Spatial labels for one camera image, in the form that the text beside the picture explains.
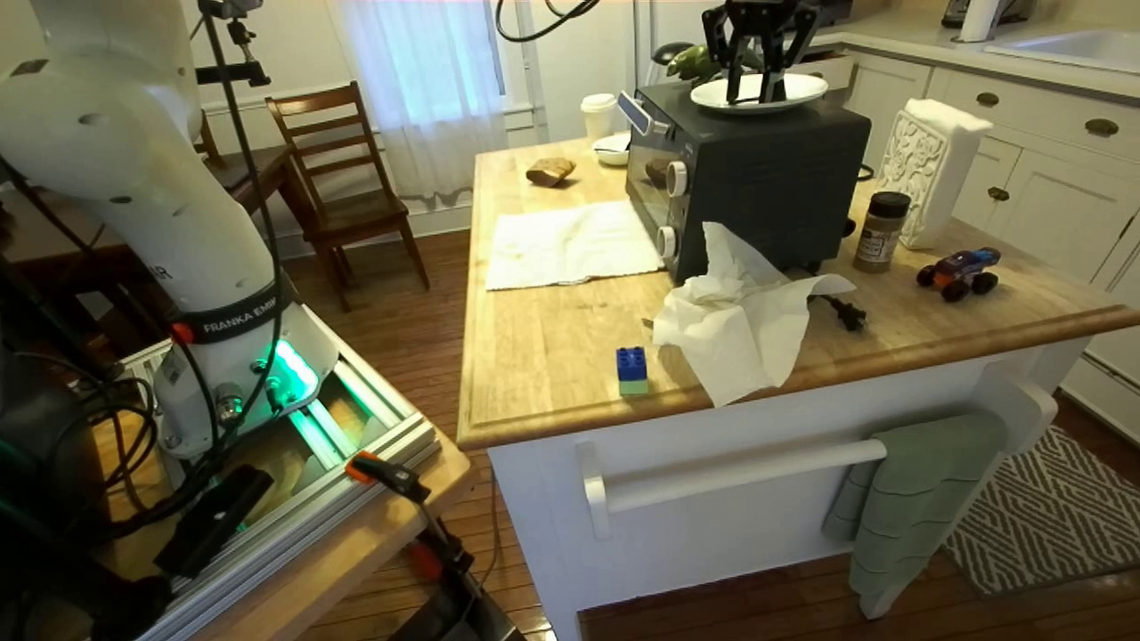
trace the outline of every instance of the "toy car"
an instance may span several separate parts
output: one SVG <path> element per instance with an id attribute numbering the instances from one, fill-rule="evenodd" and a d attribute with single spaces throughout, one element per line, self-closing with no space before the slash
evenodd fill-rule
<path id="1" fill-rule="evenodd" d="M 923 268 L 915 283 L 923 290 L 936 290 L 946 303 L 954 303 L 967 293 L 986 295 L 990 290 L 998 290 L 998 276 L 986 272 L 998 260 L 1000 252 L 994 246 L 964 250 Z"/>

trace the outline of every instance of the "glass jar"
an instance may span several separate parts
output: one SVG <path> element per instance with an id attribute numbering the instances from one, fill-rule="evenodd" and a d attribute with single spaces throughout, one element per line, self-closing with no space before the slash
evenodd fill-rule
<path id="1" fill-rule="evenodd" d="M 901 221 L 913 201 L 905 194 L 872 194 L 861 221 L 861 236 L 854 246 L 854 268 L 859 272 L 886 272 Z"/>

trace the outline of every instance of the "cabinet door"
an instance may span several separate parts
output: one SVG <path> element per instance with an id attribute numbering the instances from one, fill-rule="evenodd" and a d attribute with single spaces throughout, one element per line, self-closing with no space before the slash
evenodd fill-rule
<path id="1" fill-rule="evenodd" d="M 923 97 L 932 84 L 932 65 L 894 62 L 894 56 L 854 56 L 854 87 L 847 92 L 847 112 L 869 117 L 869 139 L 861 163 L 882 168 L 894 114 L 905 100 Z"/>
<path id="2" fill-rule="evenodd" d="M 1140 190 L 1104 168 L 1024 151 L 998 206 L 998 236 L 1046 263 L 1094 283 L 1124 233 Z"/>
<path id="3" fill-rule="evenodd" d="M 1021 145 L 1000 139 L 984 139 L 973 168 L 964 181 L 964 198 L 954 205 L 954 217 L 1000 239 L 998 209 L 1010 205 L 1010 175 L 1021 160 Z"/>
<path id="4" fill-rule="evenodd" d="M 1140 306 L 1140 250 L 1132 239 L 1131 263 L 1107 283 L 1112 295 Z M 1104 424 L 1140 444 L 1140 329 L 1099 335 L 1061 385 Z"/>
<path id="5" fill-rule="evenodd" d="M 1131 306 L 1140 306 L 1140 250 L 1107 293 Z M 1088 353 L 1140 385 L 1140 329 L 1103 335 Z"/>

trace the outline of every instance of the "wooden floor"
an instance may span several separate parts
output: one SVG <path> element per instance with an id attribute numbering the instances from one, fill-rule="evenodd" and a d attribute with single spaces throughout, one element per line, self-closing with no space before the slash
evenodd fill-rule
<path id="1" fill-rule="evenodd" d="M 468 236 L 420 244 L 432 293 L 414 278 L 400 246 L 356 250 L 359 290 L 343 313 L 314 260 L 289 263 L 301 295 L 356 345 L 414 408 L 442 431 L 458 427 L 464 361 Z M 1140 484 L 1140 452 L 1099 422 L 1061 402 L 1057 424 L 1104 463 Z M 473 574 L 530 639 L 553 639 L 519 560 L 497 478 L 481 452 L 471 495 L 447 512 L 453 533 L 473 552 Z M 936 557 L 901 596 L 894 613 L 866 622 L 844 587 L 844 560 L 757 574 L 713 587 L 597 608 L 584 632 L 597 641 L 757 641 L 757 639 L 1140 639 L 1140 569 L 1078 580 L 1010 600 L 981 600 L 970 580 Z M 388 639 L 420 601 L 426 580 L 411 560 L 385 567 L 331 608 L 307 639 Z"/>

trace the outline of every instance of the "green light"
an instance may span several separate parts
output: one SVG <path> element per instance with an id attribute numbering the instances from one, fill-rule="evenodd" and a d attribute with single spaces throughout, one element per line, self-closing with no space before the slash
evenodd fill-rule
<path id="1" fill-rule="evenodd" d="M 277 408 L 295 408 L 318 392 L 314 367 L 307 367 L 307 361 L 289 342 L 277 342 L 269 392 Z"/>
<path id="2" fill-rule="evenodd" d="M 337 416 L 321 402 L 309 402 L 309 412 L 314 412 L 324 443 L 331 443 L 331 450 L 338 450 L 343 461 L 350 461 L 356 452 L 356 444 L 346 440 L 346 431 L 337 424 Z"/>
<path id="3" fill-rule="evenodd" d="M 324 471 L 343 463 L 343 457 L 331 450 L 331 443 L 324 440 L 321 424 L 309 422 L 309 412 L 289 412 L 289 424 L 314 450 L 314 457 L 321 461 Z"/>

